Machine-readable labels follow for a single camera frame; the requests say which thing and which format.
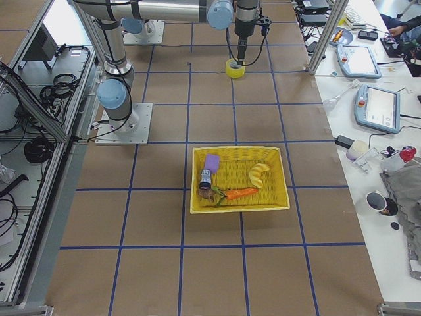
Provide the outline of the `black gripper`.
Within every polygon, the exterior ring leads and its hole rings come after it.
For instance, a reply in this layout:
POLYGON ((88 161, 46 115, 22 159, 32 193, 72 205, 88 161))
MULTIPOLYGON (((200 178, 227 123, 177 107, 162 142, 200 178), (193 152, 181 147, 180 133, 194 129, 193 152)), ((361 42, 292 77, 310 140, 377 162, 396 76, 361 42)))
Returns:
POLYGON ((253 35, 255 25, 256 20, 242 21, 238 18, 235 20, 234 32, 237 36, 239 36, 237 42, 237 63, 239 65, 244 65, 245 54, 247 51, 247 37, 253 35))

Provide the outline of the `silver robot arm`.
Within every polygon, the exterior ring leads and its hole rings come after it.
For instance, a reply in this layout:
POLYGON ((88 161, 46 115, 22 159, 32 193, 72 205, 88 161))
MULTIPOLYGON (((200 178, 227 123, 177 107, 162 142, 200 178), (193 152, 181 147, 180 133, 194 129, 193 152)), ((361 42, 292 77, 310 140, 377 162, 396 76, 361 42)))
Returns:
POLYGON ((139 36, 143 34, 144 36, 152 36, 155 32, 155 27, 149 21, 136 20, 133 18, 122 18, 121 25, 123 29, 131 34, 139 36))
POLYGON ((266 22, 258 1, 74 1, 73 4, 91 22, 88 33, 94 48, 103 54, 106 78, 98 87, 97 98, 108 116, 110 130, 105 135, 120 139, 148 128, 150 122, 141 117, 139 107, 132 101, 134 68, 127 60, 124 34, 147 43, 165 20, 207 23, 215 30, 227 30, 233 24, 238 36, 235 61, 238 68, 244 68, 248 39, 256 25, 264 26, 266 22))

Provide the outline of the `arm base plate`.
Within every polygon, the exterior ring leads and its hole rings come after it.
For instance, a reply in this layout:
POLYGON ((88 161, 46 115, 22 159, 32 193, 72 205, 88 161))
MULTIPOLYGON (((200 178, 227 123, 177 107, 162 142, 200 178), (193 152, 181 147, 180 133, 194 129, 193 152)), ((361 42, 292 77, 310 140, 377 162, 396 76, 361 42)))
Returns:
POLYGON ((160 45, 164 34, 163 20, 123 20, 125 45, 160 45))
POLYGON ((134 103, 132 114, 127 121, 109 121, 99 126, 99 137, 94 139, 98 145, 147 145, 151 117, 152 103, 134 103))

